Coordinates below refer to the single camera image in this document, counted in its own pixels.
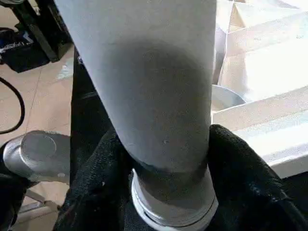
black fabric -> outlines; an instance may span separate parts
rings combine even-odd
[[[281,179],[222,126],[211,126],[208,163],[219,201],[210,231],[307,230]]]
[[[74,53],[74,76],[71,114],[70,180],[94,152],[101,137],[112,126],[85,67]]]
[[[77,172],[54,230],[152,231],[128,201],[129,159],[116,133],[107,132]],[[210,128],[208,163],[219,207],[207,231],[307,230],[281,179],[222,126]]]
[[[122,230],[130,166],[129,155],[112,128],[78,170],[54,231]]]
[[[308,218],[308,172],[283,179],[288,195]]]

beige floor tile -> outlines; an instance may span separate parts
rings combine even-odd
[[[0,76],[11,83],[19,91],[36,89],[40,72],[41,67],[22,73],[16,73],[7,65],[0,65]],[[8,87],[0,83],[0,99],[5,99],[13,95],[14,93]]]
[[[32,191],[45,197],[47,201],[53,201],[62,205],[69,186],[60,182],[41,182],[31,188]]]
[[[28,0],[31,6],[37,6],[37,2],[35,0]]]
[[[26,132],[27,123],[30,116],[30,111],[32,107],[32,102],[35,95],[35,90],[21,92],[26,106],[26,115],[24,123],[21,127],[11,133],[0,135],[0,146],[2,146],[6,141],[15,138],[17,136],[23,135]],[[0,130],[5,130],[13,127],[20,118],[20,107],[19,101],[16,96],[12,96],[3,100],[0,100]]]
[[[60,133],[60,134],[66,135],[66,136],[70,136],[71,135],[71,124],[70,123],[65,124],[61,127],[54,128],[51,131],[57,132],[57,133]]]
[[[38,88],[27,131],[50,130],[70,123],[73,78]]]
[[[67,63],[73,63],[74,46],[72,46],[68,52],[62,57],[62,59],[56,63],[49,63],[42,68],[42,72],[39,78],[38,87],[44,87],[56,81],[59,81],[59,74],[65,69]]]
[[[15,25],[19,23],[13,11],[10,8],[2,6],[0,6],[0,22],[1,27],[9,27],[12,29],[16,29]]]
[[[12,231],[52,231],[58,218],[58,213],[53,212],[27,222],[13,226]]]

tiled floor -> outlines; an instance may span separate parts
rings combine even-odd
[[[67,68],[71,68],[69,64],[72,63],[73,52],[74,49],[71,48],[61,61],[20,74],[12,71],[6,65],[0,65],[0,76],[21,92],[26,105],[24,123],[18,130],[0,135],[0,145],[31,130],[70,134],[70,101],[73,78],[71,72],[67,72]],[[16,96],[6,86],[0,84],[0,130],[14,126],[19,116],[20,108]],[[58,182],[43,182],[32,188],[47,200],[52,200],[59,205],[63,203],[67,189],[67,185]],[[26,198],[24,204],[28,203],[31,203],[31,199]],[[42,230],[40,226],[42,222],[44,227],[46,225],[48,227],[44,230],[52,230],[57,213],[45,211],[41,214],[31,214],[29,217],[37,218],[30,222],[25,222],[23,219],[21,223],[13,227],[13,230]]]

metal pipe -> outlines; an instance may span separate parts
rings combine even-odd
[[[167,203],[198,187],[206,170],[216,1],[55,2],[141,185]]]

black cable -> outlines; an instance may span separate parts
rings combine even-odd
[[[20,119],[18,123],[14,127],[8,130],[0,131],[0,135],[2,135],[2,134],[10,133],[12,131],[17,130],[23,124],[24,119],[25,119],[25,114],[26,114],[26,108],[25,108],[23,97],[21,96],[20,92],[12,84],[10,84],[8,81],[6,81],[5,79],[1,77],[0,77],[0,82],[2,82],[5,86],[11,89],[14,92],[14,94],[17,96],[19,104],[20,104],[20,111],[21,111]]]

